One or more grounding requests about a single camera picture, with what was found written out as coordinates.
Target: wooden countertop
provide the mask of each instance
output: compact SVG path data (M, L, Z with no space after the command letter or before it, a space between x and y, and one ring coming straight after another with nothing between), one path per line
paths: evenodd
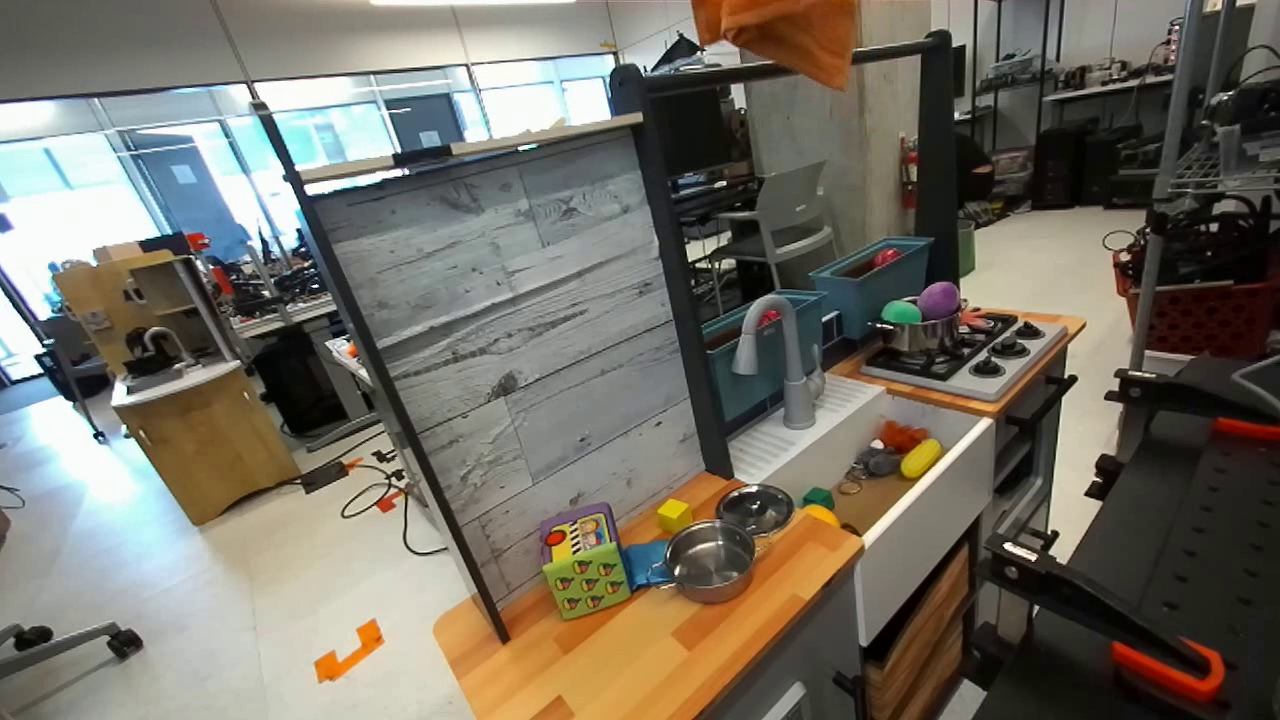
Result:
M1012 313L1012 317L1026 317L1032 325L1061 325L1065 335L1052 343L1052 350L1044 350L1032 371L1026 371L1000 398L974 398L974 395L951 395L951 392L938 392L938 386L919 386L919 384L896 384L896 379L883 379L883 376L865 376L865 361L868 350L857 350L842 364L833 364L835 376L852 376L852 379L868 379L868 384L881 384L890 386L891 395L911 395L911 398L925 398L925 403L942 403L942 407L955 407L955 412L978 412L978 417L1004 417L1007 403L1052 364L1070 350L1070 343L1085 333L1085 320L1079 317L1056 317L1056 313Z
M738 487L691 474L674 494L699 518ZM623 542L656 538L654 515L623 525ZM756 538L751 587L728 602L691 602L647 587L622 607L562 619L550 593L525 593L499 643L479 602L436 619L436 640L475 716L698 716L769 652L802 611L860 557L852 530L798 515Z

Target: white floor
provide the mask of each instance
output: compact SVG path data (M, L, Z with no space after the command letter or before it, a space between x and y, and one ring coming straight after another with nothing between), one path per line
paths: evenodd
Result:
M1085 494L1092 458L1116 453L1121 403L1110 403L1114 371L1129 364L1133 325L1114 282L1110 226L1139 226L1139 210L1020 210L982 231L978 273L959 282L974 302L1042 306L1085 317L1088 329L1070 350L1079 384L1065 398L1052 527L1061 560L1073 557L1095 501Z
M1095 241L1138 225L1138 210L1092 208L1012 215L982 231L982 273L964 281L974 302L1088 317L1061 433L1061 551L1092 515L1079 492L1092 456L1116 434L1116 407L1100 395L1129 338ZM135 442L116 433L112 442L94 442L64 398L0 417L0 442L0 481L28 494L0 551L0 624L49 619L73 631L121 619L149 640L130 663L94 643L0 679L0 716L468 716L434 643L434 619L463 600L455 563L410 557L398 513L336 518L371 474L318 494L279 487L191 527ZM412 527L421 548L436 542L421 515ZM379 619L384 646L322 683L311 661L358 646L366 619Z

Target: table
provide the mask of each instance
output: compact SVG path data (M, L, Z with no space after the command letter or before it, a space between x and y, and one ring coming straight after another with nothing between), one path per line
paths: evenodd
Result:
M1070 569L1145 619L1229 661L1222 716L1271 716L1280 687L1280 448L1214 434L1204 417L1155 417ZM1042 611L982 716L1168 716L1125 690L1110 640Z
M1147 91L1147 88L1168 91L1173 73L1168 77L1138 77L1138 78L1121 78L1121 82L1095 82L1095 88L1048 91L1044 102L1052 108L1052 124L1061 124L1070 102L1114 99L1114 95L1129 91L1133 95L1129 117L1139 117L1139 91Z

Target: green toy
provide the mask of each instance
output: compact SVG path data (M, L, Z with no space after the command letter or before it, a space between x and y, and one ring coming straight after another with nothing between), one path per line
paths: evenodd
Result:
M562 617L589 617L634 594L612 507L584 504L540 525L543 582Z

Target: orange tape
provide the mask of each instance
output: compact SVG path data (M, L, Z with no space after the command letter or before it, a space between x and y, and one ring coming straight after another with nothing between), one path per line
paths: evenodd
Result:
M362 624L358 637L362 637L362 646L352 656L326 652L318 661L318 679L322 683L334 683L334 679L347 675L366 656L384 646L384 626L376 619Z

